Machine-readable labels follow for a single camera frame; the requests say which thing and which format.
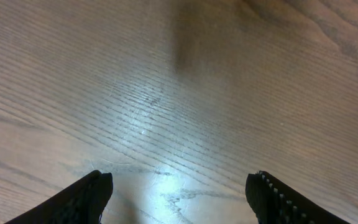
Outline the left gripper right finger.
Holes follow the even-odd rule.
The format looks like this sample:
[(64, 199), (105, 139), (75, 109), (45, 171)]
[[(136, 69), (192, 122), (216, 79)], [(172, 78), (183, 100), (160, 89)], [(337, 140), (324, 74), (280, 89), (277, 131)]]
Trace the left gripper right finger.
[(349, 224), (266, 171), (247, 176), (245, 195), (259, 224)]

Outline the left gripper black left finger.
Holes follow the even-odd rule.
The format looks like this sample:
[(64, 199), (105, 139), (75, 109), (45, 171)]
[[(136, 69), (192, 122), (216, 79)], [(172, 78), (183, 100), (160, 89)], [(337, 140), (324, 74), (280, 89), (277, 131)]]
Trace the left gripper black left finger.
[(6, 224), (100, 224), (112, 193), (112, 173), (94, 170)]

